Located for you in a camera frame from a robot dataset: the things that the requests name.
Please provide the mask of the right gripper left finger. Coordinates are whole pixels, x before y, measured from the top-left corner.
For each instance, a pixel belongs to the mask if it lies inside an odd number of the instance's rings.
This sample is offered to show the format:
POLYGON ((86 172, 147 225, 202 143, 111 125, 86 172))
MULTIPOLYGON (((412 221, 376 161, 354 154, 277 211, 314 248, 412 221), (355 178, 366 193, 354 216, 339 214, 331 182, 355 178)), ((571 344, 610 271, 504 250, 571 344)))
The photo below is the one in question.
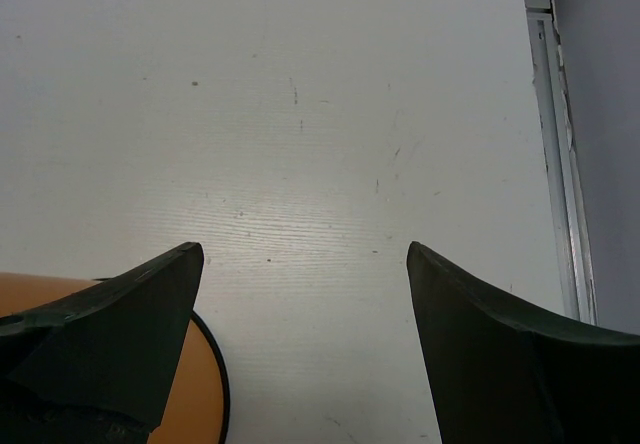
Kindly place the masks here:
POLYGON ((204 265, 183 243, 1 319, 4 443, 145 443, 160 426, 204 265))

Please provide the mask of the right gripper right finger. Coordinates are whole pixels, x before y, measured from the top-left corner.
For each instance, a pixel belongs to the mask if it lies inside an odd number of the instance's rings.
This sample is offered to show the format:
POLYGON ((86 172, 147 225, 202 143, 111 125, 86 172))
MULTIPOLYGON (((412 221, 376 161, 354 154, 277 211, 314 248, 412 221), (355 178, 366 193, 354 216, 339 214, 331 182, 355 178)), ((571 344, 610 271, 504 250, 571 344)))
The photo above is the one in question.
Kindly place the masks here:
POLYGON ((414 242, 407 271, 445 443, 635 443, 639 339, 531 304, 414 242))

